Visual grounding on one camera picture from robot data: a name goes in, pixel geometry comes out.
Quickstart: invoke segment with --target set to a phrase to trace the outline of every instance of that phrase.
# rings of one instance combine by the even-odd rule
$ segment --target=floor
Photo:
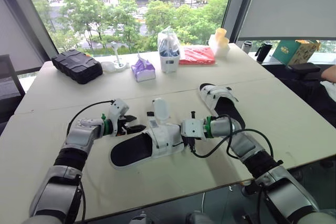
[[[336,161],[333,160],[332,163],[333,167],[323,168],[320,162],[315,162],[300,168],[300,172],[296,171],[296,173],[302,175],[300,182],[316,199],[320,209],[326,209],[330,214],[335,216]],[[257,223],[257,195],[244,197],[241,193],[241,188],[241,185],[233,185],[205,193],[203,204],[204,212],[210,216],[214,223]],[[197,194],[113,217],[91,221],[89,223],[128,224],[133,217],[144,211],[155,224],[183,224],[185,222],[185,216],[188,213],[194,210],[202,210],[202,197],[203,194]],[[251,222],[244,220],[244,215],[249,215]],[[276,223],[263,202],[261,204],[260,215],[261,223]]]

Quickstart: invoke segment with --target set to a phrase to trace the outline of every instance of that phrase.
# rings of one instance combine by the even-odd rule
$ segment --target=white container
[[[211,34],[210,39],[209,39],[209,46],[214,53],[215,57],[226,57],[227,53],[230,50],[230,47],[228,44],[225,44],[224,46],[219,46],[217,41],[215,40],[215,35]]]
[[[160,56],[161,61],[161,70],[165,73],[176,72],[177,68],[179,67],[179,56],[172,56],[172,57],[162,57]]]

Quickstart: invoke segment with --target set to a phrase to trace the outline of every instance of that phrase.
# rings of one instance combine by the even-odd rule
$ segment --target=tissue box
[[[316,40],[282,40],[273,57],[285,65],[306,63],[319,47]]]
[[[155,68],[148,60],[139,58],[131,69],[137,82],[155,79]]]

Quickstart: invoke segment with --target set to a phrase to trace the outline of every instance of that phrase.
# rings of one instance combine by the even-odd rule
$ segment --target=white table
[[[276,78],[229,85],[239,102],[246,126],[268,136],[276,160],[286,168],[333,155],[336,130]],[[196,90],[126,99],[129,113],[146,124],[145,113],[153,98],[164,98],[171,107],[171,122],[209,115]],[[14,115],[0,138],[0,223],[21,223],[44,175],[58,155],[68,121],[83,106]],[[88,109],[82,118],[96,118],[108,105]],[[97,140],[83,170],[87,219],[155,202],[234,184],[251,178],[248,170],[225,154],[225,146],[207,159],[188,149],[138,166],[115,170],[108,156],[113,146],[130,137]],[[268,150],[263,138],[256,135]],[[197,142],[198,153],[207,153],[218,140]]]
[[[155,66],[156,79],[140,83],[136,82],[131,69],[127,69],[119,73],[104,73],[81,85],[58,71],[51,62],[46,62],[15,114],[88,105],[115,98],[138,98],[192,90],[203,82],[225,85],[273,77],[235,44],[229,46],[227,57],[217,57],[215,65],[180,65],[177,72],[169,74],[161,71],[157,52],[141,54]],[[137,61],[136,54],[122,57],[131,64]],[[98,60],[110,59],[101,57]]]

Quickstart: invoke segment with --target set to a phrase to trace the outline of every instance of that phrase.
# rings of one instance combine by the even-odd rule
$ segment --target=purple tissue box
[[[131,66],[137,82],[155,79],[155,68],[154,66],[145,59],[140,58],[136,64]]]

